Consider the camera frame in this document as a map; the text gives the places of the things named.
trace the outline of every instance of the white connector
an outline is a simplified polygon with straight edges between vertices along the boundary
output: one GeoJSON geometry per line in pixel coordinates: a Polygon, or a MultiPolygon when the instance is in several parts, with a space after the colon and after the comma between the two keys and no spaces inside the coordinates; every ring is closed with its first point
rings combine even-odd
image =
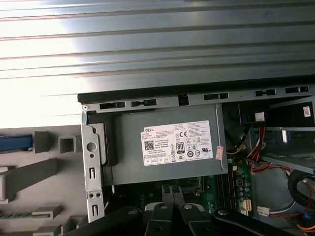
{"type": "Polygon", "coordinates": [[[267,207],[263,207],[263,206],[258,206],[257,207],[257,213],[258,215],[263,215],[263,216],[269,216],[270,214],[270,209],[267,207]]]}
{"type": "Polygon", "coordinates": [[[241,214],[248,216],[248,211],[245,209],[241,209],[241,214]]]}
{"type": "Polygon", "coordinates": [[[250,199],[245,199],[242,201],[242,208],[247,211],[252,210],[252,201],[250,199]]]}

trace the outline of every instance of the rectangular hole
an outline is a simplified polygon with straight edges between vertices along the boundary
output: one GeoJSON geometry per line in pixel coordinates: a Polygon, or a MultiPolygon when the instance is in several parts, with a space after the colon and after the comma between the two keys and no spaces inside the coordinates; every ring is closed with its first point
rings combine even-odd
{"type": "Polygon", "coordinates": [[[124,107],[126,107],[125,102],[102,103],[99,105],[99,108],[101,110],[114,109],[114,108],[124,108],[124,107]]]}
{"type": "Polygon", "coordinates": [[[188,94],[179,94],[178,95],[178,105],[179,106],[188,106],[189,105],[188,94]]]}
{"type": "Polygon", "coordinates": [[[309,92],[308,86],[286,88],[285,93],[309,92]]]}
{"type": "Polygon", "coordinates": [[[97,205],[93,205],[92,206],[92,215],[93,216],[98,216],[99,213],[98,213],[98,206],[97,205]]]}
{"type": "Polygon", "coordinates": [[[275,89],[268,89],[268,90],[266,90],[266,95],[267,96],[276,95],[276,90],[275,89]]]}
{"type": "Polygon", "coordinates": [[[302,86],[302,87],[300,87],[300,91],[301,92],[309,92],[310,90],[309,90],[308,86],[302,86]]]}
{"type": "Polygon", "coordinates": [[[267,89],[266,91],[255,91],[255,97],[261,97],[263,95],[267,95],[267,96],[272,96],[272,95],[276,95],[276,90],[275,89],[267,89]]]}
{"type": "Polygon", "coordinates": [[[38,214],[38,215],[33,215],[34,219],[41,219],[41,218],[50,218],[50,214],[38,214]]]}
{"type": "Polygon", "coordinates": [[[227,98],[229,98],[227,92],[225,92],[225,93],[220,93],[220,99],[227,99],[227,98]]]}
{"type": "Polygon", "coordinates": [[[203,99],[205,101],[207,100],[215,100],[215,99],[219,99],[219,94],[218,93],[215,93],[215,94],[206,94],[206,95],[203,95],[203,99]]]}
{"type": "Polygon", "coordinates": [[[229,95],[227,92],[203,95],[203,99],[205,101],[215,100],[215,99],[227,99],[227,98],[229,98],[229,95]]]}
{"type": "Polygon", "coordinates": [[[92,167],[90,168],[90,179],[95,179],[96,176],[95,176],[95,168],[92,167]]]}
{"type": "Polygon", "coordinates": [[[157,104],[156,99],[148,99],[143,101],[143,105],[146,106],[155,106],[157,104]]]}
{"type": "Polygon", "coordinates": [[[255,91],[255,97],[261,97],[262,95],[264,95],[263,91],[255,91]]]}
{"type": "Polygon", "coordinates": [[[74,152],[74,139],[60,139],[60,151],[61,153],[74,152]]]}

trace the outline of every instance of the power supply label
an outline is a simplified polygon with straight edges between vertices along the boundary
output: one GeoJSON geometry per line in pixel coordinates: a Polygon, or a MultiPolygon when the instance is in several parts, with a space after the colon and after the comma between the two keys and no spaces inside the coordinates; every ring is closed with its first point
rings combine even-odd
{"type": "Polygon", "coordinates": [[[145,127],[141,143],[145,166],[213,158],[207,120],[145,127]]]}

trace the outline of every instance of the black wire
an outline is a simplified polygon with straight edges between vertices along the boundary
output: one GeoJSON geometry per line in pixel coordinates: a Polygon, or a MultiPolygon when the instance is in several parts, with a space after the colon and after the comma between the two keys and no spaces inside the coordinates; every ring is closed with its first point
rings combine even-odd
{"type": "Polygon", "coordinates": [[[245,142],[245,139],[246,139],[246,136],[247,136],[249,130],[250,130],[250,127],[246,127],[246,128],[244,129],[244,134],[243,134],[243,136],[242,136],[242,139],[241,139],[241,141],[238,143],[238,145],[237,145],[233,150],[227,150],[227,152],[230,152],[230,153],[236,152],[236,151],[240,148],[240,146],[242,145],[242,143],[245,142]]]}
{"type": "MultiPolygon", "coordinates": [[[[287,181],[287,186],[289,189],[289,192],[292,196],[292,198],[301,206],[307,207],[309,205],[310,197],[301,193],[297,189],[297,184],[304,180],[304,179],[310,179],[313,178],[312,174],[305,173],[302,171],[294,170],[291,172],[289,175],[288,181],[287,181]]],[[[315,209],[315,200],[311,199],[311,206],[310,208],[315,209]]]]}

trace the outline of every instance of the gray plastic part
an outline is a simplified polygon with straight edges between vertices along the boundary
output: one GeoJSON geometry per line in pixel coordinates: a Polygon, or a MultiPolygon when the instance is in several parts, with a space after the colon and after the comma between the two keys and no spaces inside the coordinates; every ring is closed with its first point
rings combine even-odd
{"type": "Polygon", "coordinates": [[[14,232],[14,233],[1,233],[1,236],[33,236],[33,232],[14,232]]]}
{"type": "MultiPolygon", "coordinates": [[[[6,172],[8,171],[9,169],[12,169],[11,167],[8,167],[8,166],[1,166],[0,167],[0,173],[2,172],[6,172]]],[[[0,201],[0,204],[8,204],[9,202],[13,201],[14,197],[12,198],[9,198],[9,199],[5,199],[5,200],[1,200],[0,201]]]]}
{"type": "Polygon", "coordinates": [[[59,153],[66,152],[78,153],[82,152],[82,140],[81,136],[59,136],[58,137],[58,149],[59,153]]]}
{"type": "Polygon", "coordinates": [[[219,175],[227,172],[225,152],[222,161],[215,159],[217,147],[225,146],[220,105],[187,106],[133,113],[118,116],[115,124],[118,164],[112,167],[113,181],[104,178],[106,185],[219,175]],[[140,138],[144,127],[202,120],[209,121],[213,159],[144,166],[140,138]]]}
{"type": "Polygon", "coordinates": [[[58,236],[61,232],[60,225],[58,226],[43,226],[33,233],[33,236],[58,236]]]}
{"type": "Polygon", "coordinates": [[[17,192],[54,176],[57,172],[56,158],[3,172],[0,174],[0,200],[13,198],[17,192]]]}
{"type": "Polygon", "coordinates": [[[59,206],[42,206],[32,212],[33,219],[53,220],[62,212],[63,208],[59,206]]]}
{"type": "Polygon", "coordinates": [[[73,215],[61,225],[61,235],[65,235],[72,230],[78,229],[88,223],[87,215],[73,215]]]}
{"type": "Polygon", "coordinates": [[[35,154],[49,151],[51,147],[51,137],[47,131],[33,132],[33,152],[35,154]]]}

